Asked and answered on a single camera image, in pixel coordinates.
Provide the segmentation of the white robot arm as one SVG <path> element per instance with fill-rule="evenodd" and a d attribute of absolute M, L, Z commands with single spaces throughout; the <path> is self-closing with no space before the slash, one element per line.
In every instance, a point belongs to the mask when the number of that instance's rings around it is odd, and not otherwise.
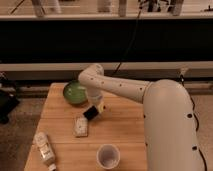
<path fill-rule="evenodd" d="M 206 171 L 193 103 L 183 85 L 170 79 L 152 82 L 109 77 L 99 64 L 84 69 L 78 80 L 95 106 L 104 91 L 143 105 L 148 171 Z"/>

